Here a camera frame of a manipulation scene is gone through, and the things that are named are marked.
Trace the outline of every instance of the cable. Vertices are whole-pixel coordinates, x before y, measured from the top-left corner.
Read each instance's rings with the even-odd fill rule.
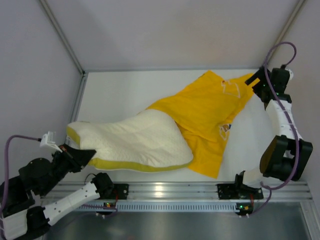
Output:
[[[94,174],[94,173],[89,173],[89,174],[85,177],[84,185],[86,185],[86,184],[87,184],[87,183],[86,183],[86,181],[87,181],[87,179],[88,179],[88,177],[89,177],[90,175],[97,176],[97,175],[96,175],[96,174]]]
[[[280,45],[290,45],[292,48],[293,48],[293,56],[292,58],[290,59],[290,61],[288,61],[286,64],[284,64],[283,68],[286,68],[287,65],[289,65],[296,57],[297,55],[297,48],[296,46],[292,43],[292,42],[289,42],[289,41],[283,41],[283,42],[280,42],[276,45],[274,45],[272,48],[270,48],[269,52],[267,53],[265,59],[264,59],[264,63],[263,63],[263,66],[264,66],[264,74],[265,74],[265,77],[266,77],[266,81],[270,87],[270,90],[275,98],[275,100],[278,102],[279,106],[281,107],[282,111],[284,112],[285,114],[285,117],[286,119],[288,120],[289,124],[290,124],[290,127],[291,127],[291,130],[292,130],[292,133],[294,135],[294,140],[295,140],[295,158],[294,158],[294,164],[293,164],[293,168],[292,168],[292,171],[289,175],[289,177],[282,183],[280,184],[279,186],[276,186],[276,187],[270,187],[268,185],[264,185],[264,183],[261,181],[260,184],[261,184],[261,187],[263,187],[264,189],[267,189],[269,190],[269,196],[268,198],[266,199],[266,201],[257,209],[255,210],[253,213],[250,214],[250,216],[256,214],[257,212],[259,212],[262,208],[264,208],[267,203],[270,201],[271,199],[271,196],[272,196],[272,191],[273,190],[278,190],[278,189],[281,189],[283,188],[284,186],[286,186],[290,181],[291,179],[294,177],[294,175],[296,174],[296,171],[297,171],[297,168],[298,168],[298,163],[299,163],[299,137],[298,137],[298,133],[294,127],[294,124],[293,124],[293,121],[292,119],[290,118],[285,106],[281,103],[279,97],[277,96],[277,93],[276,91],[274,90],[274,87],[272,86],[271,84],[271,81],[270,81],[270,78],[269,78],[269,75],[268,75],[268,59],[269,59],[269,56],[270,54],[272,53],[272,51],[274,49],[276,49],[277,47],[279,47]]]
[[[30,136],[23,136],[23,135],[12,135],[11,137],[8,138],[8,140],[5,143],[4,147],[4,188],[3,188],[3,198],[1,202],[1,207],[0,207],[0,219],[2,219],[2,212],[6,206],[7,200],[8,200],[8,191],[9,191],[9,145],[12,139],[14,138],[19,138],[19,139],[28,139],[28,140],[34,140],[41,142],[41,138],[35,138],[35,137],[30,137]],[[4,237],[4,232],[3,232],[3,222],[0,220],[0,228],[1,228],[1,235]]]

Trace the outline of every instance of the metal corner post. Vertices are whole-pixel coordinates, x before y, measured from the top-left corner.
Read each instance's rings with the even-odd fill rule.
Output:
[[[278,43],[280,43],[280,42],[282,42],[284,40],[286,34],[290,30],[290,28],[294,25],[295,20],[297,19],[298,15],[301,12],[301,10],[303,9],[303,7],[306,5],[307,1],[308,0],[298,0],[297,1],[297,3],[295,4],[295,7],[293,8],[290,16],[288,17],[286,23],[284,24],[283,28],[281,29],[281,32],[279,33],[279,35],[275,39],[275,41],[274,41],[272,46],[277,45]],[[277,52],[277,48],[270,54],[270,57],[268,59],[268,64],[273,59],[273,57],[275,56],[276,52]]]
[[[68,52],[69,56],[71,57],[74,65],[78,69],[79,73],[81,74],[81,76],[85,75],[85,71],[84,71],[83,67],[81,66],[81,64],[80,64],[74,50],[72,49],[65,33],[63,32],[62,28],[60,27],[60,25],[54,15],[53,11],[51,10],[47,0],[38,0],[38,2],[40,4],[43,12],[45,13],[45,15],[48,17],[48,20],[51,23],[51,25],[53,26],[55,32],[59,36],[64,48]]]

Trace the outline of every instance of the yellow pillow trim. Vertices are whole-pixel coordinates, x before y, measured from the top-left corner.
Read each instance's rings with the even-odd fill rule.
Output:
[[[76,131],[67,126],[66,127],[66,134],[78,145],[80,146],[81,138],[76,133]],[[130,161],[109,161],[109,160],[103,160],[101,158],[92,158],[88,165],[94,166],[97,169],[101,170],[116,170],[116,169],[130,169],[140,172],[147,172],[147,173],[153,173],[153,172],[163,172],[163,171],[172,171],[177,170],[181,168],[185,168],[190,164],[190,162],[183,164],[183,165],[174,165],[174,166],[167,166],[167,167],[153,167],[144,165],[137,162],[130,162]]]

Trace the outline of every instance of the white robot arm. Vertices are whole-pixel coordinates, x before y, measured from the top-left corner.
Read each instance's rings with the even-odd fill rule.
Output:
[[[9,180],[0,222],[2,237],[7,240],[36,239],[83,204],[96,199],[113,199],[117,187],[124,184],[113,184],[106,173],[98,173],[91,182],[69,196],[46,206],[31,207],[35,204],[31,191],[45,196],[67,173],[80,172],[95,153],[95,150],[77,150],[63,144],[54,153],[52,162],[37,158],[22,167],[19,176]],[[0,201],[4,198],[4,188],[3,183]]]

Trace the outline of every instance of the gray floor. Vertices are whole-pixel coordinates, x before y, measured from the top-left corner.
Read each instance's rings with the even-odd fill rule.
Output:
[[[122,212],[103,219],[94,213],[74,212],[53,226],[45,239],[310,239],[299,204],[270,203],[259,214],[249,219],[235,216],[233,213]]]

